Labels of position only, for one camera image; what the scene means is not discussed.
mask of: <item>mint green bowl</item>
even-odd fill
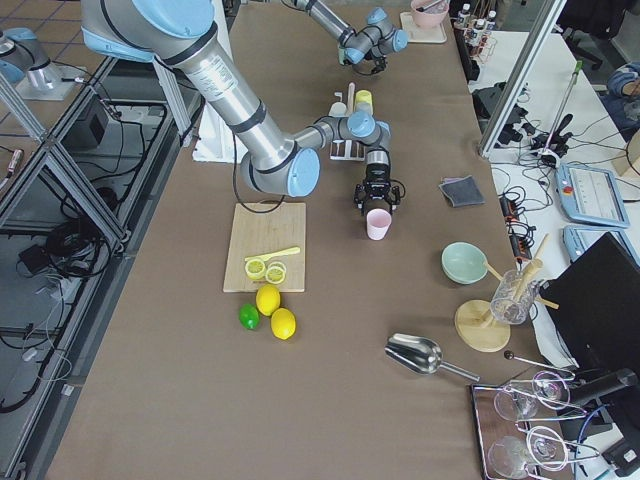
[[[442,251],[442,270],[456,283],[470,285],[487,274],[487,257],[475,245],[455,242]]]

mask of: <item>lemon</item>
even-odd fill
[[[260,287],[256,294],[256,307],[261,314],[270,317],[280,307],[280,291],[273,285]]]
[[[287,276],[287,267],[282,262],[271,262],[264,277],[265,280],[274,285],[280,285]]]
[[[259,258],[252,258],[244,264],[244,271],[251,280],[260,280],[265,270],[264,262]]]
[[[271,316],[271,331],[280,340],[286,340],[296,331],[296,317],[286,308],[279,308]]]

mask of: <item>wine glass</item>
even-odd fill
[[[519,480],[526,477],[546,480],[536,467],[557,472],[569,463],[569,450],[558,433],[549,427],[538,426],[527,432],[526,439],[504,436],[491,445],[490,466],[504,478]]]
[[[584,410],[569,403],[570,394],[567,382],[557,373],[542,370],[531,380],[510,380],[496,393],[493,405],[498,415],[505,420],[521,422],[524,420],[558,421],[569,418],[581,418]],[[540,405],[551,410],[570,408],[579,413],[561,417],[536,418]]]
[[[498,390],[493,406],[505,420],[519,422],[529,420],[538,413],[538,400],[529,383],[512,380]]]

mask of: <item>pink cup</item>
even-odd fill
[[[445,17],[449,14],[449,5],[448,2],[445,5],[440,4],[440,7],[444,8],[444,11],[438,11],[438,13],[430,13],[430,11],[437,11],[438,5],[430,8],[427,12],[418,12],[416,8],[420,8],[424,5],[429,5],[431,0],[412,0],[411,1],[411,18],[413,19],[413,23],[415,23],[420,28],[433,28],[437,27],[442,23]]]
[[[382,208],[374,208],[367,213],[367,236],[371,240],[382,240],[391,225],[391,214]]]

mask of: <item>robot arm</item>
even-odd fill
[[[218,43],[210,0],[82,0],[82,17],[92,50],[139,62],[157,55],[184,72],[247,147],[241,171],[249,186],[292,197],[311,193],[321,131],[339,135],[344,128],[329,129],[325,122],[305,134],[282,132]]]
[[[61,82],[60,71],[28,28],[0,31],[0,72],[11,83],[22,80],[26,72],[31,85],[41,91]]]
[[[361,213],[365,213],[368,201],[387,203],[390,213],[400,204],[402,195],[391,182],[391,158],[389,125],[376,122],[366,112],[357,111],[350,117],[323,117],[294,136],[298,144],[310,148],[322,148],[334,140],[355,140],[365,146],[366,176],[356,185],[353,200]]]
[[[407,46],[404,30],[396,28],[385,11],[374,8],[367,17],[367,26],[356,33],[320,0],[289,0],[297,10],[307,12],[333,38],[344,52],[346,62],[360,63],[363,59],[375,62],[373,73],[386,68],[386,55],[399,52]]]

